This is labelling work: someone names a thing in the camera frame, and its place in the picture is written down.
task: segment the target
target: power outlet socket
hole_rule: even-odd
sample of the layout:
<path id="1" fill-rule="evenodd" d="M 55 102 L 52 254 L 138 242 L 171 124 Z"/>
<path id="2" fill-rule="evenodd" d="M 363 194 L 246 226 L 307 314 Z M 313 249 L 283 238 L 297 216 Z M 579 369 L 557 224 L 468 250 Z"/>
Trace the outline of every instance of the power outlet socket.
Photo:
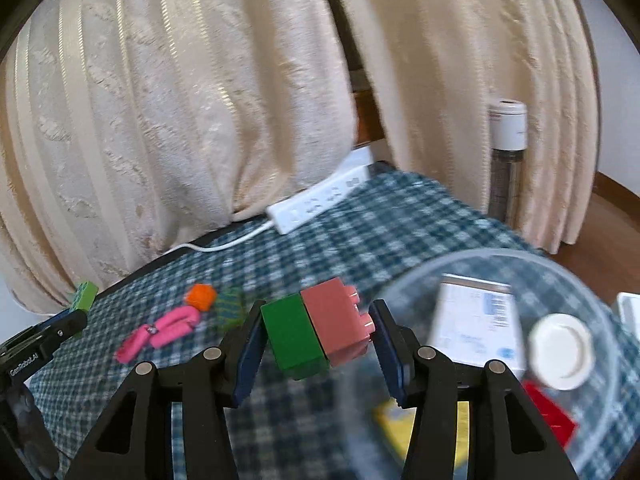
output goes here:
<path id="1" fill-rule="evenodd" d="M 340 203 L 367 180 L 369 180 L 367 166 L 334 173 L 328 179 L 302 193 L 268 206 L 266 212 L 278 232 L 285 235 Z"/>

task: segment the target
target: transparent plastic bowl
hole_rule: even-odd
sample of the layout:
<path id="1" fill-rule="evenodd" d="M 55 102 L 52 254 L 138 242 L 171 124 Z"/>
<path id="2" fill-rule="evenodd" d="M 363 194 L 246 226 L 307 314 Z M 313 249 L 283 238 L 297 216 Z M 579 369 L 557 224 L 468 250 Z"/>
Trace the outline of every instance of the transparent plastic bowl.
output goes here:
<path id="1" fill-rule="evenodd" d="M 617 396 L 618 352 L 606 307 L 572 273 L 542 256 L 510 249 L 460 251 L 412 269 L 377 296 L 421 343 L 430 332 L 444 273 L 510 284 L 525 344 L 534 323 L 546 314 L 570 314 L 587 325 L 596 355 L 589 379 L 572 391 L 545 390 L 579 424 L 566 452 L 580 474 L 609 428 Z M 373 348 L 341 369 L 337 388 L 344 438 L 356 473 L 367 480 L 396 480 L 401 465 L 372 420 L 372 410 L 389 398 Z"/>

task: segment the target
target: yellow package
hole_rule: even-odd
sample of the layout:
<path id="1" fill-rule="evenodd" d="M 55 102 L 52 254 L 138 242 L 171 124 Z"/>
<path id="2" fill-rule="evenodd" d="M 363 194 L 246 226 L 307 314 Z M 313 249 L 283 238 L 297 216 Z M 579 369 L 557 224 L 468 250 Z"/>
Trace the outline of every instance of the yellow package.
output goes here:
<path id="1" fill-rule="evenodd" d="M 395 399 L 380 404 L 374 411 L 375 421 L 382 428 L 389 444 L 403 461 L 409 450 L 411 433 L 414 430 L 415 408 L 403 410 Z M 456 428 L 456 459 L 454 468 L 466 462 L 469 456 L 469 403 L 458 403 L 458 426 Z"/>

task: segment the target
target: white lid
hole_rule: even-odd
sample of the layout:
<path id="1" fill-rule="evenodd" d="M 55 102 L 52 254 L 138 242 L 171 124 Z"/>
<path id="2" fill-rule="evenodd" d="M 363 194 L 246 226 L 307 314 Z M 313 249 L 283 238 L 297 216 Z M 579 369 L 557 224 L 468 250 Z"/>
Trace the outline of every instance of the white lid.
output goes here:
<path id="1" fill-rule="evenodd" d="M 498 97 L 489 101 L 489 111 L 505 115 L 521 115 L 527 113 L 527 105 L 514 99 Z"/>
<path id="2" fill-rule="evenodd" d="M 531 371 L 545 386 L 575 390 L 593 370 L 591 333 L 574 316 L 545 316 L 529 333 L 529 359 Z"/>

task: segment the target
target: screw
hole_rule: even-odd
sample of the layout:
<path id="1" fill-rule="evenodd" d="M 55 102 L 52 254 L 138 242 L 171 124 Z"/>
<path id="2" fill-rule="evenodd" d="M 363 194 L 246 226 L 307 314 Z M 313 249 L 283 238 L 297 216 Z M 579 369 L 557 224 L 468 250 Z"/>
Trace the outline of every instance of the screw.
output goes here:
<path id="1" fill-rule="evenodd" d="M 433 359 L 436 357 L 436 351 L 430 346 L 421 346 L 418 348 L 418 355 L 423 359 Z"/>
<path id="2" fill-rule="evenodd" d="M 494 374 L 501 374 L 506 369 L 507 368 L 505 368 L 504 364 L 502 364 L 500 361 L 491 361 L 489 363 L 489 370 L 491 370 Z"/>
<path id="3" fill-rule="evenodd" d="M 136 366 L 136 373 L 138 375 L 147 375 L 154 367 L 151 363 L 140 363 Z"/>
<path id="4" fill-rule="evenodd" d="M 202 355 L 207 361 L 215 361 L 222 355 L 222 350 L 212 346 L 211 348 L 207 348 Z"/>

